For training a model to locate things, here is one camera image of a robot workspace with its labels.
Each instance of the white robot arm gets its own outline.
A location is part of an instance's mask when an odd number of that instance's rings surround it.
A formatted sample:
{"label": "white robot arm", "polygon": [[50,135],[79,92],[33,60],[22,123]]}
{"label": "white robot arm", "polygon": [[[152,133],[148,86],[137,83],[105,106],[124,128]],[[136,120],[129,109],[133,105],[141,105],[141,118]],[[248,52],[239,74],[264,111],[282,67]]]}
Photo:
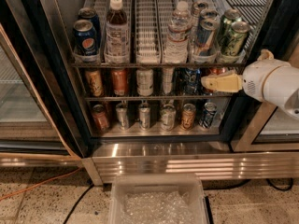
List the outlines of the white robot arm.
{"label": "white robot arm", "polygon": [[246,95],[260,102],[270,102],[299,119],[299,69],[273,59],[268,50],[263,50],[259,60],[247,66],[242,76],[229,71],[202,77],[201,81],[204,87],[214,91],[243,89]]}

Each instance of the refrigerator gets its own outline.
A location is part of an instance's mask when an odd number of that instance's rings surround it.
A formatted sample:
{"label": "refrigerator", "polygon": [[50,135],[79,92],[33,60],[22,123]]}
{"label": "refrigerator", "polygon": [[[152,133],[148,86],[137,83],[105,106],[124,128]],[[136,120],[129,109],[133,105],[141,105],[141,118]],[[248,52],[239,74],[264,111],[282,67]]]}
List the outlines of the refrigerator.
{"label": "refrigerator", "polygon": [[[113,63],[107,56],[105,40],[109,0],[2,0],[4,34],[27,73],[33,88],[23,83],[41,112],[40,118],[50,125],[54,133],[50,141],[55,143],[46,147],[43,137],[22,138],[23,147],[31,148],[11,152],[11,147],[21,143],[16,138],[19,134],[9,142],[0,136],[5,152],[2,157],[23,152],[29,159],[38,155],[41,162],[83,165],[96,185],[111,183],[116,175],[143,173],[195,173],[201,179],[299,176],[298,120],[243,91],[182,94],[179,76],[184,68],[199,68],[203,73],[215,67],[242,75],[257,60],[261,49],[271,50],[276,59],[283,61],[297,59],[297,0],[183,0],[189,7],[196,1],[207,2],[220,16],[236,8],[251,30],[245,48],[230,63],[218,60],[219,48],[215,47],[214,57],[206,61],[189,56],[186,63],[172,64],[178,75],[173,92],[167,95],[162,88],[163,69],[169,67],[164,62],[167,23],[180,0],[122,1],[131,28],[130,54],[125,63]],[[93,7],[101,25],[100,50],[91,61],[77,53],[73,36],[74,22],[83,7]],[[91,94],[85,75],[91,69],[101,73],[103,96]],[[116,69],[127,72],[129,93],[124,96],[113,92],[111,71]],[[138,94],[136,73],[143,69],[153,71],[150,96]],[[207,101],[216,104],[217,113],[211,127],[203,130],[199,119]],[[150,106],[147,130],[140,128],[138,111],[144,103]],[[187,103],[196,106],[196,113],[192,128],[184,130],[180,123],[182,107]],[[127,105],[128,129],[120,129],[117,104]],[[161,126],[165,104],[177,110],[171,131]],[[97,128],[93,118],[96,105],[106,111],[109,127],[104,131]]]}

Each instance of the speckled floor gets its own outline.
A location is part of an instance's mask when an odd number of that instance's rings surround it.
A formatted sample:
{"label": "speckled floor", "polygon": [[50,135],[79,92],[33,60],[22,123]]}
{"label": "speckled floor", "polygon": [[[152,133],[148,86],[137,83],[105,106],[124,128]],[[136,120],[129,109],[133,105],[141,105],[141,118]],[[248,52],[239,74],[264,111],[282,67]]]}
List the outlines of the speckled floor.
{"label": "speckled floor", "polygon": [[[62,175],[74,168],[0,168],[0,197]],[[89,187],[84,170],[52,181],[0,202],[0,224],[64,223],[68,212]],[[274,180],[285,187],[285,180]],[[228,187],[238,181],[204,182],[204,188]],[[281,192],[265,180],[251,180],[237,189],[205,190],[215,224],[290,224],[299,223],[299,180],[292,190]],[[69,224],[107,223],[110,191],[94,187],[78,204]]]}

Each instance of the white bottle cap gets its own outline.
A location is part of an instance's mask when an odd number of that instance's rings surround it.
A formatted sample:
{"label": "white bottle cap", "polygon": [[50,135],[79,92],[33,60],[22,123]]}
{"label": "white bottle cap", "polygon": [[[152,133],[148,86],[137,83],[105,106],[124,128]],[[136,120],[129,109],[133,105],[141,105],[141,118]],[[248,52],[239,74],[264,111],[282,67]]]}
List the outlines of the white bottle cap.
{"label": "white bottle cap", "polygon": [[113,10],[121,10],[122,9],[122,0],[110,0],[110,7]]}
{"label": "white bottle cap", "polygon": [[179,1],[177,4],[177,10],[179,11],[185,11],[188,9],[188,3],[185,1]]}

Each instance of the clear bottle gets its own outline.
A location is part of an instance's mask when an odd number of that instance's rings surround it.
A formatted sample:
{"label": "clear bottle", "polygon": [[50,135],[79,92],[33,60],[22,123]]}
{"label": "clear bottle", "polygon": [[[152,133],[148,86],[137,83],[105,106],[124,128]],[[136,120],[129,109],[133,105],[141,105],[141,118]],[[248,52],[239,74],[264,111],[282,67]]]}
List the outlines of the clear bottle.
{"label": "clear bottle", "polygon": [[168,23],[168,34],[166,41],[165,62],[186,63],[187,46],[192,28],[192,16],[188,10],[187,2],[178,2]]}
{"label": "clear bottle", "polygon": [[125,57],[129,55],[129,26],[127,15],[122,8],[122,0],[110,0],[107,13],[107,55]]}

